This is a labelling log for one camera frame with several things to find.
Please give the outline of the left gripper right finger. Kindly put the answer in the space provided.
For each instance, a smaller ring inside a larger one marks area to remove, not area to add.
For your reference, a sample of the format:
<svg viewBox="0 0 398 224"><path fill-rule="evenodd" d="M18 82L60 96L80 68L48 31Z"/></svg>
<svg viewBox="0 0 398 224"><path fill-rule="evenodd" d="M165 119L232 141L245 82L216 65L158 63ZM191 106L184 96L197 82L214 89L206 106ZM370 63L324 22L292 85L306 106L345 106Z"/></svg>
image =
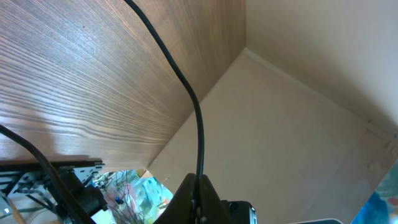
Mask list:
<svg viewBox="0 0 398 224"><path fill-rule="evenodd" d="M200 214L198 221L203 224L230 224L233 220L216 193L207 175L199 180Z"/></svg>

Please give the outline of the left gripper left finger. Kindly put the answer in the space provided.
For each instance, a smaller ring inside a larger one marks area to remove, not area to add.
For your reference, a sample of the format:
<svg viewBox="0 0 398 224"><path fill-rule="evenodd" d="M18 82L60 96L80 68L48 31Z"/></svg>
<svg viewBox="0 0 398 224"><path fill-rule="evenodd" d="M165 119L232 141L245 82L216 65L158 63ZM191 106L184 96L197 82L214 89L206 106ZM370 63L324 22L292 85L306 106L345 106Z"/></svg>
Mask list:
<svg viewBox="0 0 398 224"><path fill-rule="evenodd" d="M182 181L167 208L154 224L192 224L193 217L193 190L195 174L189 173Z"/></svg>

